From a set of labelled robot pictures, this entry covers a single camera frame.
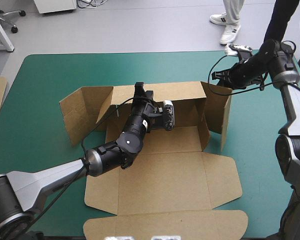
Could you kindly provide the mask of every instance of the gray floor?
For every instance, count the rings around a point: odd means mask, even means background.
[[[242,28],[236,40],[258,49],[263,42],[275,0],[246,0]],[[222,26],[209,16],[224,11],[222,0],[109,0],[98,9],[44,16],[32,0],[1,0],[5,11],[23,9],[26,17],[13,17],[19,32],[10,33],[13,53],[0,53],[0,72],[9,87],[31,54],[127,53],[222,50]],[[300,46],[300,5],[285,39]]]

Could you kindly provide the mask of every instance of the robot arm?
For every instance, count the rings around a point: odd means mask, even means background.
[[[255,55],[247,47],[228,47],[229,55],[238,55],[239,62],[212,74],[212,79],[219,79],[218,85],[245,89],[252,84],[263,84],[262,75],[269,73],[273,86],[281,92],[287,123],[278,132],[275,152],[284,179],[294,191],[280,221],[279,232],[266,239],[300,240],[300,75],[293,62],[294,51],[275,40],[266,41]]]
[[[81,159],[43,171],[12,171],[0,175],[0,240],[11,240],[27,229],[35,214],[44,210],[46,199],[75,179],[97,177],[116,167],[130,167],[143,148],[146,133],[156,128],[173,129],[174,106],[171,101],[156,106],[153,91],[144,91],[143,82],[135,84],[131,114],[117,140],[86,152]]]

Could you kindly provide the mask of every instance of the green table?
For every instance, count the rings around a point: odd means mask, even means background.
[[[71,146],[59,107],[60,100],[81,86],[206,81],[211,66],[223,55],[201,51],[28,56],[0,112],[0,173],[36,172],[83,155],[78,145]],[[228,57],[216,70],[235,61]],[[280,92],[272,86],[232,98],[222,154],[235,159],[243,196],[219,209],[248,214],[246,237],[277,232],[290,198],[292,190],[274,151],[277,132],[285,122]],[[93,132],[86,145],[102,144],[104,138],[103,132]],[[206,151],[220,154],[219,144],[220,136],[213,133]],[[85,183],[85,179],[75,182],[32,229],[80,236],[87,219],[109,216],[85,205]]]

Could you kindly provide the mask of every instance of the white pants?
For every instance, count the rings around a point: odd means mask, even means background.
[[[245,0],[223,0],[227,24],[237,24],[240,21],[240,11],[244,2]]]

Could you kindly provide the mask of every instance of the chair wheel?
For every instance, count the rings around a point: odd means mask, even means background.
[[[22,11],[19,12],[19,15],[20,15],[21,17],[24,17],[24,16],[26,15],[26,12],[22,10]]]
[[[12,32],[13,34],[16,34],[16,33],[18,32],[18,28],[15,27],[15,26],[13,26],[13,27],[11,28],[11,32]]]

